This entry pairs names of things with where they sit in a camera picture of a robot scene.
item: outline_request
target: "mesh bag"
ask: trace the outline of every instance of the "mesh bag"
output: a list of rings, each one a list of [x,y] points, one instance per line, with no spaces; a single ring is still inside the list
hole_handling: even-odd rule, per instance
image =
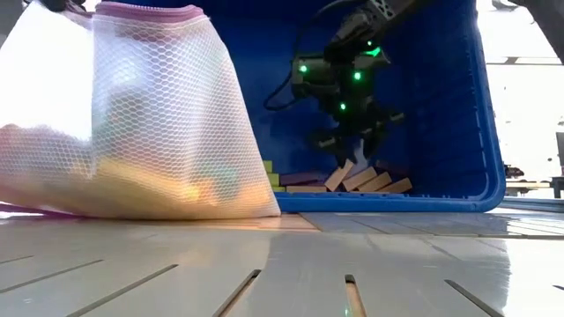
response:
[[[37,37],[58,67],[19,56]],[[92,217],[279,215],[231,58],[195,6],[102,3],[89,17],[33,2],[0,51],[0,80],[36,96],[0,96],[1,201]]]

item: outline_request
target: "wooden plank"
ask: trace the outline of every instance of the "wooden plank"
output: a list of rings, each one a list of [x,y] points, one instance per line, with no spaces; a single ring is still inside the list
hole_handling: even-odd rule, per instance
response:
[[[345,186],[345,189],[347,191],[352,191],[353,189],[356,189],[358,186],[372,180],[376,176],[378,176],[376,170],[373,167],[369,167],[364,171],[357,173],[354,176],[351,176],[348,179],[344,180],[343,185]]]
[[[286,186],[288,193],[325,193],[325,186]]]
[[[335,172],[325,182],[325,187],[327,187],[330,191],[335,191],[339,184],[345,179],[346,175],[351,172],[353,169],[354,163],[350,160],[345,162],[345,166],[343,168],[338,167]]]
[[[374,192],[391,183],[391,177],[388,172],[380,174],[366,184],[359,187],[360,192]]]
[[[272,161],[263,161],[263,164],[264,164],[264,169],[266,170],[266,173],[274,172],[274,169],[272,167]]]
[[[319,172],[289,173],[280,175],[280,185],[310,185],[314,182],[323,183],[327,179],[327,174]]]
[[[271,186],[280,186],[280,175],[276,173],[267,173],[268,174],[268,181],[271,183]]]
[[[412,189],[412,183],[408,178],[404,178],[385,188],[378,189],[378,193],[402,194],[410,189]]]

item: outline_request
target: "floor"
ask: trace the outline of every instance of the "floor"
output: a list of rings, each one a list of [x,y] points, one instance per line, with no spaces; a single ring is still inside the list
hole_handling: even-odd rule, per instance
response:
[[[303,213],[323,232],[564,239],[564,214],[498,208],[488,213]]]
[[[564,217],[497,211],[532,224]],[[405,214],[335,217],[406,224]],[[444,228],[317,232],[297,215],[203,226],[5,219],[0,316],[564,315],[564,241],[441,236]]]

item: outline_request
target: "white slatted surface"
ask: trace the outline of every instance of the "white slatted surface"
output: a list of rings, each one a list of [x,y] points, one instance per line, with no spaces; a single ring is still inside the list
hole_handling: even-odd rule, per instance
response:
[[[0,316],[215,316],[260,269],[224,316],[352,316],[353,275],[367,316],[561,317],[562,267],[561,240],[7,220]]]

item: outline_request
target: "blue plastic bin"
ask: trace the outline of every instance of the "blue plastic bin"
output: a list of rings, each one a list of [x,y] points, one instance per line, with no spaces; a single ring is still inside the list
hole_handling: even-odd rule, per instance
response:
[[[330,124],[314,100],[269,112],[263,100],[286,76],[298,26],[329,0],[204,0],[234,60],[263,159],[276,173],[332,171],[311,150],[310,130]],[[308,30],[301,51],[321,51],[349,10]],[[277,193],[283,211],[474,211],[496,207],[505,177],[494,126],[474,0],[434,0],[386,37],[392,65],[377,75],[376,98],[405,113],[377,158],[409,166],[410,195]],[[289,87],[278,96],[291,99]]]

